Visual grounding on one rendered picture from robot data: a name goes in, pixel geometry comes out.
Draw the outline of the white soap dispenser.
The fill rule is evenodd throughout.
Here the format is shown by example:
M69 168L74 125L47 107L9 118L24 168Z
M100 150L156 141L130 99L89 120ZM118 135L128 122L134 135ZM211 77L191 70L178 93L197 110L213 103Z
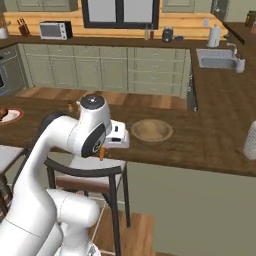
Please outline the white soap dispenser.
M237 64L236 64L236 68L235 71L237 73L243 73L245 69L245 60L244 59L238 59L237 60Z

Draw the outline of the green wall cupboard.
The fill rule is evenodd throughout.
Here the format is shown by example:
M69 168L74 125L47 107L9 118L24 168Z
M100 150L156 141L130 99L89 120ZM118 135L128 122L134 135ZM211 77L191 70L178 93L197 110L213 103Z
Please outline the green wall cupboard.
M72 12L78 9L78 0L17 0L18 9L25 12Z
M195 0L163 0L165 9L178 11L192 11Z

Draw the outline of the dark jar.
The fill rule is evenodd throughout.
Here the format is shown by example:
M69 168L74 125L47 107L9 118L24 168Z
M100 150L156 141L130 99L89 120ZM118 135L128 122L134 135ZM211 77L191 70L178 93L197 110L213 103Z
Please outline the dark jar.
M246 17L245 26L251 27L256 20L256 11L249 11Z

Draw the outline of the white kettle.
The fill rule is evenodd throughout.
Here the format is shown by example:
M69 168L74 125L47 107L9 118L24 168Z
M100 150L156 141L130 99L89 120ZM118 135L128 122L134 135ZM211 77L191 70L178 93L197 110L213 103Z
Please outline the white kettle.
M221 28L217 25L214 25L210 28L209 38L207 46L210 48L215 48L219 46L221 36Z

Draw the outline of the black-framed window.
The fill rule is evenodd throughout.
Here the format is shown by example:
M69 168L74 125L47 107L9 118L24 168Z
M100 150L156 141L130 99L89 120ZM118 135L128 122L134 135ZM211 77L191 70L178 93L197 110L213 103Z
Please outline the black-framed window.
M85 28L156 30L160 0L81 0Z

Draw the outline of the grey sink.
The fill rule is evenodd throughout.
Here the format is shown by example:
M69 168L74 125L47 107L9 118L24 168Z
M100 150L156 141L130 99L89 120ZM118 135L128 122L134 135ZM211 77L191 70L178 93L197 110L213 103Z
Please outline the grey sink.
M229 49L197 49L196 53L201 68L236 68L236 58Z

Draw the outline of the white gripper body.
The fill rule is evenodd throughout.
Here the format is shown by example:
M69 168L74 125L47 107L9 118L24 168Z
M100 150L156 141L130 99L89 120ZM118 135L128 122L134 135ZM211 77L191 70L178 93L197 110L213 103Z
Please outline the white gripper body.
M123 138L107 136L105 140L105 146L107 149L128 148L130 146L129 136L125 135Z

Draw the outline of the silver tap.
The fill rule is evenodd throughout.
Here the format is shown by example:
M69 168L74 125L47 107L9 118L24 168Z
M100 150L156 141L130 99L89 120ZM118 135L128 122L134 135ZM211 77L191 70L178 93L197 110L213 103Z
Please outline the silver tap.
M234 44L234 43L226 43L226 45L228 46L228 47L231 47L232 48L232 51L233 51L233 55L236 55L237 54L237 52L238 52L238 49L237 49L237 46L236 46L236 44Z

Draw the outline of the green lower cupboard run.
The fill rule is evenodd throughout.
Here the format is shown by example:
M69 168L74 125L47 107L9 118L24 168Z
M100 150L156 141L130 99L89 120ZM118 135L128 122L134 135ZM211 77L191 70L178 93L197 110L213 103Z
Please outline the green lower cupboard run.
M20 44L33 86L170 95L184 99L188 49Z

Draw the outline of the red-rimmed white plate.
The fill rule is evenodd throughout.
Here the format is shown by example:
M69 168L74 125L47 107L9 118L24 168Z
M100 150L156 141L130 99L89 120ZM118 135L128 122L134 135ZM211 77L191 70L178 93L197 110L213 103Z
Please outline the red-rimmed white plate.
M8 109L8 114L0 121L0 125L7 125L20 120L24 111L19 108L6 108Z

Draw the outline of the white pot with tools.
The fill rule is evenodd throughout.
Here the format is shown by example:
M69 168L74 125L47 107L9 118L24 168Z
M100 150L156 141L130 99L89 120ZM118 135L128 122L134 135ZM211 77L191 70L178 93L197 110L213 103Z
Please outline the white pot with tools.
M4 19L0 19L0 40L8 38L7 24Z

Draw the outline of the grey oven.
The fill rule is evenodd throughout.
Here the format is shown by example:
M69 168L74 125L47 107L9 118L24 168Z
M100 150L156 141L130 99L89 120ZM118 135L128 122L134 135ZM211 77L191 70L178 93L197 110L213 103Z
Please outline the grey oven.
M0 96L16 94L24 88L24 76L16 46L0 49Z

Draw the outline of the black stool with white seat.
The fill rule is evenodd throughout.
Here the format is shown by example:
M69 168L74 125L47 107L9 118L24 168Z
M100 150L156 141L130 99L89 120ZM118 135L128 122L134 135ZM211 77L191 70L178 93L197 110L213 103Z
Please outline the black stool with white seat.
M50 158L45 161L49 185L69 192L83 191L101 193L112 213L114 245L116 256L121 256L117 190L123 181L126 226L131 226L127 162L99 157L74 157L69 166L64 166Z

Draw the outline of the brown knife block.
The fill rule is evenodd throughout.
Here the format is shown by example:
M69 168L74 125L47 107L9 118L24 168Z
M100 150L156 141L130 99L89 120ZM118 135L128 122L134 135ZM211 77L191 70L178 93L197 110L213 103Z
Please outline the brown knife block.
M28 37L30 35L30 31L28 29L28 26L26 25L23 18L20 18L17 20L18 28L20 30L20 33L22 36Z

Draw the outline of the wooden bowl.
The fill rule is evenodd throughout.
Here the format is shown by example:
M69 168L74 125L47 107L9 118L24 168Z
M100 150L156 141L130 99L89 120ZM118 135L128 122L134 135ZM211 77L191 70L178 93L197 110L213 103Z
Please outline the wooden bowl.
M131 134L144 144L160 144L173 135L173 128L165 121L143 119L131 126Z

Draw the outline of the white and black microwave oven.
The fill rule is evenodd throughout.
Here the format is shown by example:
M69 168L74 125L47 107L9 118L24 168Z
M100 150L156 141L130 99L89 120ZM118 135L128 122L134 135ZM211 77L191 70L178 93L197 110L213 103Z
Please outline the white and black microwave oven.
M73 37L70 21L43 21L39 23L42 39L67 40Z

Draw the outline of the white textured jar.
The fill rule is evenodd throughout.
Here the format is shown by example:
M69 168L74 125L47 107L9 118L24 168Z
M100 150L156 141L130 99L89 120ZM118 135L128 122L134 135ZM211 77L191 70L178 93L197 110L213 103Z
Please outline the white textured jar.
M250 126L243 152L248 159L256 160L256 121Z

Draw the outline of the dark dishwasher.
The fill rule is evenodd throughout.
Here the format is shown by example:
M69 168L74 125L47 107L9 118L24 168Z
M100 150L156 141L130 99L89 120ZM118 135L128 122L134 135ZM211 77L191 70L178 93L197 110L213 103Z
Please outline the dark dishwasher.
M190 67L188 78L187 108L193 112L198 111L193 67Z

